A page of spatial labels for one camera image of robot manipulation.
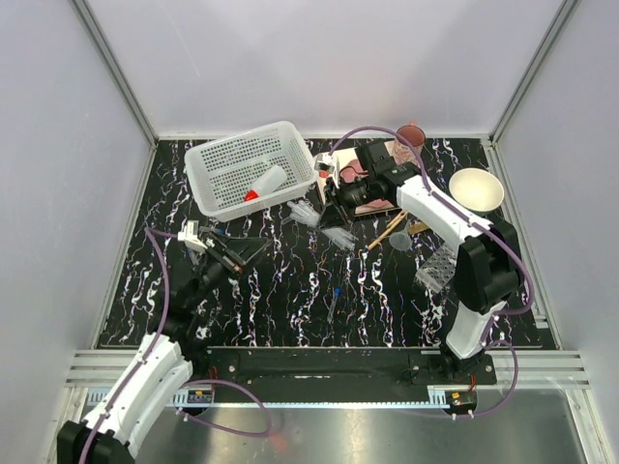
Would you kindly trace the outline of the clear plastic funnel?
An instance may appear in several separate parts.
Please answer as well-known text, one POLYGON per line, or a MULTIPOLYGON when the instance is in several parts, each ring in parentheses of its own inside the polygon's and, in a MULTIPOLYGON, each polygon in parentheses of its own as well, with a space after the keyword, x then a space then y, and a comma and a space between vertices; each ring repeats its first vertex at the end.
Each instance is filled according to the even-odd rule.
POLYGON ((407 231, 399 231, 389 237, 389 244, 394 250, 406 252, 413 247, 413 236, 407 231))

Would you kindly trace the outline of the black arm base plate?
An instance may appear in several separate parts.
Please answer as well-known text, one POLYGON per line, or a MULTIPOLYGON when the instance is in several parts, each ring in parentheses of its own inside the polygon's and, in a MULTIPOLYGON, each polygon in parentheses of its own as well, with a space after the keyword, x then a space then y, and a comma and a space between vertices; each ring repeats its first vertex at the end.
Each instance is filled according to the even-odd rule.
POLYGON ((238 384, 268 404, 421 403, 430 388, 493 387, 490 355, 451 372, 421 348, 224 348, 202 352, 190 377, 238 384))

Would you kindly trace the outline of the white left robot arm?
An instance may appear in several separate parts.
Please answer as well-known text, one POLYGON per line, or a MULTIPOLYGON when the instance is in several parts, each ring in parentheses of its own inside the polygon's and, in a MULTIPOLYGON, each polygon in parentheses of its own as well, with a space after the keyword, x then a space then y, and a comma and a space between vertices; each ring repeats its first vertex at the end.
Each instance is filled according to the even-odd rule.
POLYGON ((169 272, 162 273, 159 321, 91 413, 62 425, 56 437, 57 462, 133 463, 154 422, 183 388, 229 387, 257 399, 247 388, 218 376, 195 334, 200 304, 220 283, 252 271, 269 240, 199 231, 193 223, 174 237, 192 257, 191 276, 173 289, 169 272))

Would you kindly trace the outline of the wooden test tube clamp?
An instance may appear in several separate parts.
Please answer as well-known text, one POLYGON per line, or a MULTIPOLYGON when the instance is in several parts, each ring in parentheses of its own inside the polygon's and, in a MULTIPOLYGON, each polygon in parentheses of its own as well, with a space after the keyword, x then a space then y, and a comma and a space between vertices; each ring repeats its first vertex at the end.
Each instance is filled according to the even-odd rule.
POLYGON ((408 213, 400 211, 386 226, 385 230, 373 240, 367 247, 368 251, 376 248, 385 238, 387 238, 393 230, 407 217, 408 213))

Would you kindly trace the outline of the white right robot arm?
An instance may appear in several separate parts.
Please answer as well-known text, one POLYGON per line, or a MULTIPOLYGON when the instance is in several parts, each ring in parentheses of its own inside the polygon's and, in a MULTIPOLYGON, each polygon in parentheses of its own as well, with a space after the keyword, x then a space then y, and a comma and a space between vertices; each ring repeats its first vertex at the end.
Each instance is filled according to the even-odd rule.
POLYGON ((319 225, 344 226, 359 207, 384 200, 420 219, 443 240, 456 256, 458 310, 434 368, 448 382, 460 383, 480 361, 491 318, 505 310, 523 284, 517 233, 505 220, 492 223, 458 205, 429 179, 420 160, 397 163, 381 142, 355 152, 363 174, 351 183, 339 175, 326 180, 319 225))

